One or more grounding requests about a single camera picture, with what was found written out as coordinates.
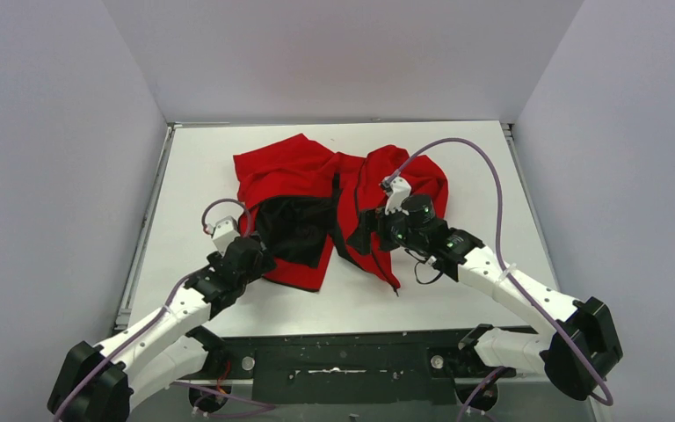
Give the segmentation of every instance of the cable tie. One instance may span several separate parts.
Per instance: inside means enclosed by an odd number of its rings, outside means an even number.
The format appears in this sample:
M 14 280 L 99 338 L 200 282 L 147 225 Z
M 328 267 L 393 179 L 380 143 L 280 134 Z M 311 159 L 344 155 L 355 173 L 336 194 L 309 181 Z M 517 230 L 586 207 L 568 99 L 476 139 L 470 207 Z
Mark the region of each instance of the cable tie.
M 175 318 L 175 321 L 179 323 L 179 316 L 177 316 L 177 314 L 172 312 L 172 309 L 169 307 L 169 305 L 164 305 L 162 306 L 162 308 L 164 308 L 164 310 L 166 310 L 167 313 L 170 314 L 170 317 Z
M 503 270 L 500 277 L 498 277 L 497 283 L 500 283 L 501 281 L 508 278 L 508 274 L 513 273 L 514 271 L 516 271 L 516 263 L 508 265 L 508 267 L 506 267 L 506 269 Z

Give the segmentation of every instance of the white tabletop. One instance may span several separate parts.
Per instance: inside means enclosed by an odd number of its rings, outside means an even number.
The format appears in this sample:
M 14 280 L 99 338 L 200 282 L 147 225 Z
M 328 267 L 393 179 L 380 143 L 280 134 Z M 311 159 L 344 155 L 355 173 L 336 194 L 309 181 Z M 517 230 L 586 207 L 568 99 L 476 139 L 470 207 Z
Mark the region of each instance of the white tabletop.
M 134 295 L 130 323 L 159 307 L 174 283 L 206 263 L 214 250 L 200 229 L 200 214 L 213 200 L 236 197 L 239 186 L 232 155 L 304 133 L 333 151 L 356 156 L 393 143 L 410 154 L 426 143 L 456 136 L 479 144 L 500 173 L 504 195 L 503 253 L 508 262 L 556 288 L 511 151 L 497 121 L 367 123 L 313 126 L 178 128 L 156 206 L 153 226 Z M 427 155 L 449 180 L 446 219 L 493 245 L 496 192 L 484 161 L 469 147 L 445 144 Z M 239 216 L 224 204 L 208 216 L 215 222 Z M 461 283 L 442 278 L 430 286 L 415 282 L 415 261 L 392 252 L 399 297 L 384 281 L 363 273 L 336 252 L 319 293 L 268 281 L 251 283 L 231 308 L 206 327 L 223 337 L 377 331 L 420 331 L 524 324 L 510 311 Z M 429 280 L 430 268 L 421 272 Z

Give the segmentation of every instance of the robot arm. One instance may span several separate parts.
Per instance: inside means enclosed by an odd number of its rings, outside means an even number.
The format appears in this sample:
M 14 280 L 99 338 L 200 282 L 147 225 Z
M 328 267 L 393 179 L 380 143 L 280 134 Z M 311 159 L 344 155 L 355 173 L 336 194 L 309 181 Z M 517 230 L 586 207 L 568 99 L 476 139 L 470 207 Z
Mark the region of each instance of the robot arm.
M 560 391 L 576 400 L 585 400 L 596 388 L 594 378 L 555 327 L 508 280 L 510 274 L 563 327 L 602 378 L 622 358 L 612 316 L 603 302 L 593 297 L 580 302 L 542 285 L 515 266 L 501 266 L 496 253 L 480 239 L 450 228 L 438 218 L 430 197 L 410 195 L 410 185 L 403 178 L 394 178 L 384 187 L 387 205 L 363 211 L 359 228 L 348 238 L 348 244 L 361 254 L 369 253 L 371 235 L 376 233 L 380 249 L 403 247 L 415 252 L 420 262 L 483 292 L 536 331 L 526 334 L 481 324 L 460 342 L 460 349 L 471 349 L 489 367 L 514 367 L 546 375 Z
M 81 342 L 69 351 L 48 400 L 53 414 L 92 371 L 63 406 L 62 420 L 126 420 L 135 406 L 178 378 L 225 361 L 223 340 L 201 325 L 234 304 L 275 262 L 259 241 L 239 236 L 231 217 L 216 227 L 214 244 L 225 253 L 210 254 L 207 266 L 181 280 L 168 305 L 95 346 Z

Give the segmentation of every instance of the red cloth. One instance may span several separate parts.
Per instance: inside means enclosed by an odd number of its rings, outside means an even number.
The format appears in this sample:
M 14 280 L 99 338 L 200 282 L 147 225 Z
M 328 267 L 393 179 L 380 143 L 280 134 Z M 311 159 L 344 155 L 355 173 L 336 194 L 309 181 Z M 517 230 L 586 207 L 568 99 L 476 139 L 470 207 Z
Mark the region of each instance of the red cloth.
M 247 205 L 255 221 L 259 205 L 264 200 L 285 196 L 334 198 L 333 182 L 336 175 L 339 176 L 340 191 L 335 215 L 338 225 L 336 230 L 339 230 L 342 239 L 333 239 L 334 232 L 327 236 L 317 267 L 276 258 L 278 267 L 266 274 L 265 278 L 318 291 L 330 261 L 333 240 L 343 243 L 353 233 L 358 227 L 360 210 L 386 203 L 387 195 L 380 188 L 380 182 L 408 157 L 405 149 L 394 145 L 377 149 L 366 158 L 333 153 L 303 134 L 234 156 L 236 176 L 240 182 L 237 198 Z M 444 216 L 448 184 L 444 172 L 430 158 L 419 156 L 413 160 L 403 170 L 402 177 L 412 186 L 413 194 L 431 196 L 436 214 Z M 239 221 L 240 227 L 246 223 L 243 215 Z M 395 289 L 400 287 L 399 280 L 392 274 L 389 253 L 379 251 L 376 235 L 372 238 L 372 253 L 369 255 L 361 256 L 348 245 L 345 249 L 350 259 L 364 271 L 375 274 Z

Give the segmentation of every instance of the gray wall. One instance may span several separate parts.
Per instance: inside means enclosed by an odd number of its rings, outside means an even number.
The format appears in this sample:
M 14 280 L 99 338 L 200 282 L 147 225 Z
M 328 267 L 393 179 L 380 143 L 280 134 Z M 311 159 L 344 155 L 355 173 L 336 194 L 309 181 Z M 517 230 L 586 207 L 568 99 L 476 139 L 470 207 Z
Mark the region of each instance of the gray wall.
M 164 131 L 100 0 L 0 1 L 0 421 L 107 335 Z
M 586 0 L 515 126 L 562 288 L 614 314 L 614 420 L 675 421 L 675 2 Z
M 583 0 L 105 0 L 168 120 L 513 121 Z

